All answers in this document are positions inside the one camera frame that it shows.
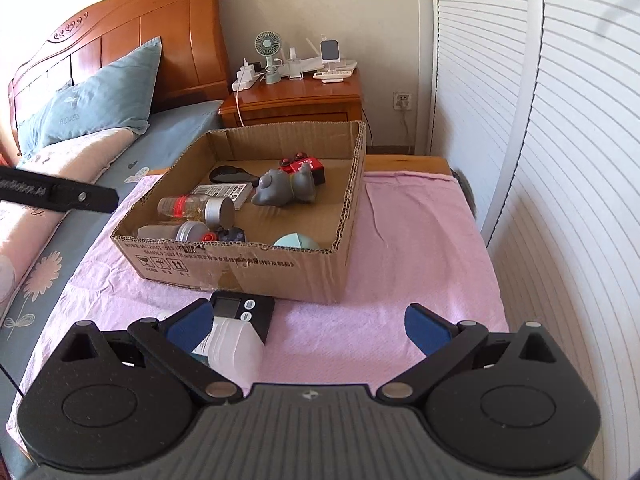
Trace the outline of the small spray bottle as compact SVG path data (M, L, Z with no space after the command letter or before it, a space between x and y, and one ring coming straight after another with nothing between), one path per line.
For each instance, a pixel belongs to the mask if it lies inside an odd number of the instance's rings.
M304 76L302 61L297 56L296 49L288 49L288 78L292 80L302 79Z

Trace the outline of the white medical bottle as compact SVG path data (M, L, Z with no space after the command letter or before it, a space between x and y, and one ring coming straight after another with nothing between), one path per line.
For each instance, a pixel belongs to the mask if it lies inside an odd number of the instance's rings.
M246 390L257 382L264 352L265 344L250 322L215 316L212 330L192 356Z

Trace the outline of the white power strip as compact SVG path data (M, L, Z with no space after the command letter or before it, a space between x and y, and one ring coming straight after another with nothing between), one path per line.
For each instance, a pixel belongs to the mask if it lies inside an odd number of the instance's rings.
M236 79L233 81L232 90L234 92L248 90L256 84L260 76L262 76L262 74L255 70L253 64L250 64L247 60L243 60L243 64L236 72Z

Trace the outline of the brown cardboard box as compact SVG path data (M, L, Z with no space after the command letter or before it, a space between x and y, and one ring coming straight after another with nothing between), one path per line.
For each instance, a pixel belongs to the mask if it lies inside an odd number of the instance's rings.
M324 167L326 182L316 200L284 207L245 203L235 214L244 243L137 237L142 226L160 223L156 207L162 198L192 192L215 167L231 165L260 177L299 152ZM346 287L365 154L363 122L289 122L206 132L129 208L111 240L147 280L335 304ZM320 249L272 246L294 232L311 237Z

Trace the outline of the clear pen refill box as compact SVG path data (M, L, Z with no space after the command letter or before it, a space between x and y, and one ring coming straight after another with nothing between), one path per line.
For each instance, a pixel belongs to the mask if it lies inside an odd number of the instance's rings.
M201 184L193 189L194 195L207 195L213 198L230 198L235 210L240 210L246 200L252 195L253 187L250 182Z

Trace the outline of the fish oil capsule bottle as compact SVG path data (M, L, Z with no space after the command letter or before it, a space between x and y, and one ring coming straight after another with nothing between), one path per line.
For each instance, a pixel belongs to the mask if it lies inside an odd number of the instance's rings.
M228 197L208 195L183 195L164 197L156 207L161 217L199 221L218 228L234 226L235 209Z

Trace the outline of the black oval case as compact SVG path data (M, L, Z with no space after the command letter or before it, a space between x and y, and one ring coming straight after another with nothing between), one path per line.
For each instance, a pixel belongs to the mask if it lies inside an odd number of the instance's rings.
M215 167L209 173L211 184L238 184L249 183L253 188L259 183L259 178L240 167L222 165Z

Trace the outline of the clear plastic jar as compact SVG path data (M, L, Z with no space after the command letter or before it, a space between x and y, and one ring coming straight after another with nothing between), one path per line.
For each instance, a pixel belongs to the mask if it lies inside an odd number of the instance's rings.
M188 220L179 224L153 224L137 230L137 237L150 240L176 240L177 242L200 242L209 233L205 223Z

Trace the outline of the grey elephant toy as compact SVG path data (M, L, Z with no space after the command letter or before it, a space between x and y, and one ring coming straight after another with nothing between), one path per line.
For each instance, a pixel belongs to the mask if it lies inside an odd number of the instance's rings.
M313 203L316 197L314 174L308 162L304 162L292 174L281 169L270 169L263 174L255 188L252 204L282 207L293 202Z

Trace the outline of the wooden headboard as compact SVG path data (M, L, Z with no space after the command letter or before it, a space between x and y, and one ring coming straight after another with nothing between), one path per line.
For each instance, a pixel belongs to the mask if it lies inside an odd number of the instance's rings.
M38 90L69 80L79 84L154 37L163 46L154 112L228 96L231 76L219 0L103 0L58 26L17 67L8 85L13 140Z

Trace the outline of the white router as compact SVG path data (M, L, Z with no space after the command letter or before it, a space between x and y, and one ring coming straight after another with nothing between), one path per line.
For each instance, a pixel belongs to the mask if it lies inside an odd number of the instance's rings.
M302 61L304 76L306 73L314 73L317 70L321 70L323 67L323 64L320 58L320 49L318 47L318 44L315 44L309 38L306 38L306 43L308 44L308 49L306 50L306 53L312 52L314 54L313 56L311 56L310 58L302 58L296 50L297 56ZM284 59L278 69L278 72L281 77L288 78L288 50L286 50L286 55L284 56Z

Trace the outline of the black toy train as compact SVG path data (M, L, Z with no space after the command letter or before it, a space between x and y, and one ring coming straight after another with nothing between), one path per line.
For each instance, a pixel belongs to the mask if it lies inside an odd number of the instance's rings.
M202 242L223 242L223 243L244 243L245 233L242 229L235 226L230 229L219 228L206 232L202 238Z

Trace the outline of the green desk fan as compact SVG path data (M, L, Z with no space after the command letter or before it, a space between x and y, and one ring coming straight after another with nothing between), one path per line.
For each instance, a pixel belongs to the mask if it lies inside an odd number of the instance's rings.
M266 61L265 65L265 82L266 84L277 84L281 80L276 62L276 55L281 50L281 38L272 30L264 30L255 38L255 50L263 56Z

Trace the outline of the wooden nightstand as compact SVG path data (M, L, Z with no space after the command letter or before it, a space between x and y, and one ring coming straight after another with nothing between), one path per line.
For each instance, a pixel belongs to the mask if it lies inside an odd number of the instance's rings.
M358 70L343 82L324 84L311 76L283 79L277 84L256 82L232 93L218 110L224 128L278 122L350 122L362 118Z

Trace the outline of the teal egg-shaped case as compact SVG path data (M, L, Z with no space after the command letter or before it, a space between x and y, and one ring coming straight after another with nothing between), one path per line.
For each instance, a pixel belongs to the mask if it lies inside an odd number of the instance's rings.
M320 245L311 237L297 232L288 233L281 236L272 244L272 246L296 249L320 249Z

